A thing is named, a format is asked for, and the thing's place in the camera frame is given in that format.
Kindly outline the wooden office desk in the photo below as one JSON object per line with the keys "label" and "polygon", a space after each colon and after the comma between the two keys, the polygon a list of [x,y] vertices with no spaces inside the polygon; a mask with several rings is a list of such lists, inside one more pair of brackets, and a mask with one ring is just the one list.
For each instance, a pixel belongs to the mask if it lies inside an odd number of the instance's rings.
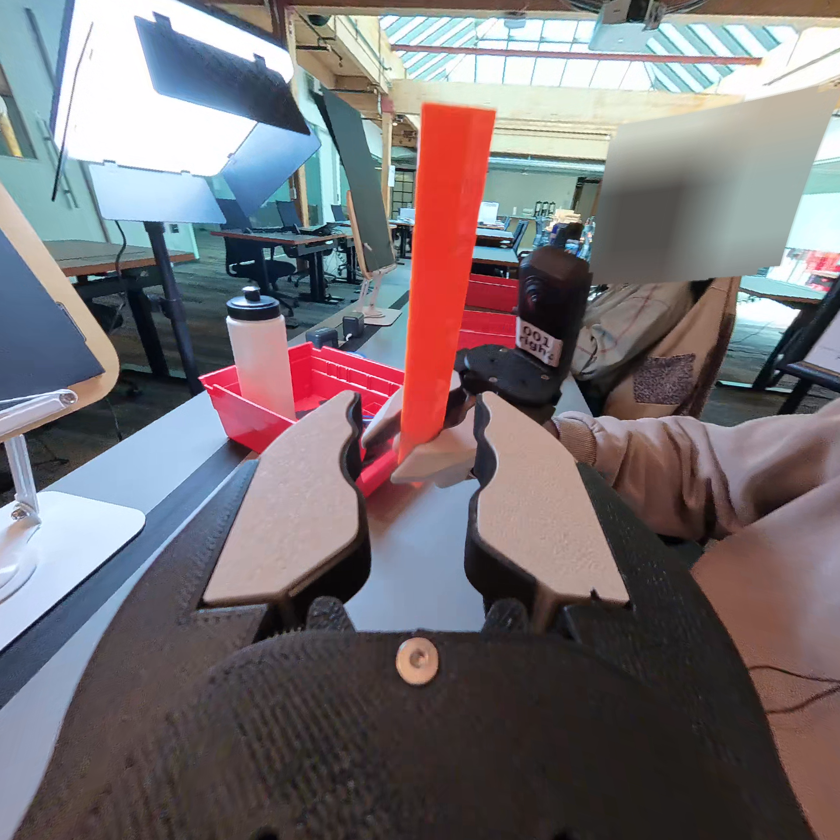
{"label": "wooden office desk", "polygon": [[147,360],[149,375],[158,379],[185,379],[183,371],[173,372],[165,359],[153,312],[172,319],[172,305],[165,291],[148,294],[148,289],[164,289],[161,269],[151,247],[120,245],[82,239],[47,240],[45,246],[85,302],[121,294],[133,318]]}
{"label": "wooden office desk", "polygon": [[292,249],[294,257],[305,259],[308,262],[310,291],[309,293],[302,293],[302,299],[330,306],[337,306],[344,302],[344,299],[335,297],[327,291],[327,281],[323,270],[323,254],[327,250],[347,245],[349,236],[346,232],[333,233],[328,236],[313,236],[280,232],[246,233],[241,230],[227,229],[212,231],[210,235],[225,240],[232,239],[257,244],[259,248],[255,262],[258,270],[257,285],[265,295],[273,297],[275,294],[270,286],[264,251],[272,246],[279,246],[284,249]]}

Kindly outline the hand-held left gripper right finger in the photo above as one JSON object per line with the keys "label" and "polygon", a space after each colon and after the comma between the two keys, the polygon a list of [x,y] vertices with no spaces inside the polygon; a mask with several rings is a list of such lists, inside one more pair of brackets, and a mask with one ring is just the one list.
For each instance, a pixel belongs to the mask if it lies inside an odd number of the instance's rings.
{"label": "hand-held left gripper right finger", "polygon": [[629,594],[574,457],[492,392],[475,406],[479,488],[469,502],[465,573],[486,606],[559,607]]}

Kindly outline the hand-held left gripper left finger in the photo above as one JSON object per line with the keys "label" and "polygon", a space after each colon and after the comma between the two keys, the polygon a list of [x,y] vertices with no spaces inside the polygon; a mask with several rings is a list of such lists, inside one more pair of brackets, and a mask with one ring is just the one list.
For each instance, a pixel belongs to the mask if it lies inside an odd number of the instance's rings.
{"label": "hand-held left gripper left finger", "polygon": [[361,395],[340,392],[259,457],[203,601],[307,607],[353,598],[371,573],[361,475]]}

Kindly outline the white water bottle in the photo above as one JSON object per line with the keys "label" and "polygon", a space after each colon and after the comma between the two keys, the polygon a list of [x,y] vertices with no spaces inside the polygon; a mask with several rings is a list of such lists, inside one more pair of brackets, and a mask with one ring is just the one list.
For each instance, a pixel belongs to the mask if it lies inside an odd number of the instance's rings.
{"label": "white water bottle", "polygon": [[280,303],[258,287],[243,287],[226,304],[227,334],[244,399],[295,421],[296,408]]}

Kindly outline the person's right forearm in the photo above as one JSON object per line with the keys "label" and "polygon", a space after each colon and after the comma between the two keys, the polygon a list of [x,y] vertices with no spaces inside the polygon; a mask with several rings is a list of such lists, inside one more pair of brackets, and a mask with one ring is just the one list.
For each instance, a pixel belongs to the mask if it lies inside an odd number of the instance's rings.
{"label": "person's right forearm", "polygon": [[655,532],[722,539],[829,487],[838,509],[838,400],[725,427],[690,416],[562,413],[548,431]]}

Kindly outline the black board with wooden edge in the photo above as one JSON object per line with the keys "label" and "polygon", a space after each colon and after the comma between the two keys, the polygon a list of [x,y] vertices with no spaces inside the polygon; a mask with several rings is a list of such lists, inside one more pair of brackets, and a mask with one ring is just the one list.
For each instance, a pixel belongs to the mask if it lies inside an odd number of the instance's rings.
{"label": "black board with wooden edge", "polygon": [[1,187],[2,442],[108,396],[110,338]]}
{"label": "black board with wooden edge", "polygon": [[366,325],[391,327],[401,312],[380,308],[377,298],[384,276],[396,268],[392,234],[386,218],[379,177],[360,114],[331,90],[321,91],[319,108],[347,177],[346,205],[353,246],[362,274],[355,310]]}

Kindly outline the black office chair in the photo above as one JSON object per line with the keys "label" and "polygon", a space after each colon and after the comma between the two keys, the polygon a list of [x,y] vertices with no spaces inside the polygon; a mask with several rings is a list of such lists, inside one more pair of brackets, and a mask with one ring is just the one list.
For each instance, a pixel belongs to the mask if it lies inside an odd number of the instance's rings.
{"label": "black office chair", "polygon": [[[217,204],[225,218],[222,230],[237,230],[242,234],[252,232],[249,217],[242,211],[235,199],[217,198]],[[223,237],[225,246],[225,270],[231,277],[250,280],[265,297],[274,297],[290,317],[298,298],[286,299],[278,291],[279,280],[287,280],[297,274],[297,267],[287,261],[268,259],[265,247],[254,239]]]}

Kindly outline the black framed white sign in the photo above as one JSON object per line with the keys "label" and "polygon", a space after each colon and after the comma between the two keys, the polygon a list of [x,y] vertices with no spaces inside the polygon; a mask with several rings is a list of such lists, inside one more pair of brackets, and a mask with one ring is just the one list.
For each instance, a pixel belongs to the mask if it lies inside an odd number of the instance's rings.
{"label": "black framed white sign", "polygon": [[839,280],[825,297],[804,309],[784,333],[752,383],[753,390],[768,391],[785,375],[796,379],[779,409],[792,415],[814,386],[839,394]]}

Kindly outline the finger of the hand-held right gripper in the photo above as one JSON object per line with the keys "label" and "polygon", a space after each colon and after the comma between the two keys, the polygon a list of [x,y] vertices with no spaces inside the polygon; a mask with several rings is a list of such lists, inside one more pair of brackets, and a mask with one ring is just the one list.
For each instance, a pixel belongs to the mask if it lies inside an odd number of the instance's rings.
{"label": "finger of the hand-held right gripper", "polygon": [[393,451],[401,429],[403,398],[404,388],[400,387],[366,425],[361,436],[364,459],[378,459]]}
{"label": "finger of the hand-held right gripper", "polygon": [[413,447],[394,468],[394,485],[421,485],[431,481],[439,488],[467,480],[476,462],[476,397],[447,411],[444,426],[426,443]]}

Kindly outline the studio softbox light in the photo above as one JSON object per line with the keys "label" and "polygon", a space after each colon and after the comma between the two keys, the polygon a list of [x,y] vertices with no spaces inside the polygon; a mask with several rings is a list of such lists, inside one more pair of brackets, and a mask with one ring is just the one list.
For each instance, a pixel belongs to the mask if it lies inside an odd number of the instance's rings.
{"label": "studio softbox light", "polygon": [[200,2],[67,2],[56,79],[56,177],[65,159],[87,164],[100,215],[143,225],[183,377],[199,394],[165,225],[222,224],[217,177],[251,215],[319,150],[291,90],[291,54]]}

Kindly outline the orange plastic bar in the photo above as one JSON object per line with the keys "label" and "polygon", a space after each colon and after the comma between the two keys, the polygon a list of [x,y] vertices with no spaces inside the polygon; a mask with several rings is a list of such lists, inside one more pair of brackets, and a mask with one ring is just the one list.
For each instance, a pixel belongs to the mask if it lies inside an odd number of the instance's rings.
{"label": "orange plastic bar", "polygon": [[416,170],[399,467],[443,431],[496,113],[426,102]]}

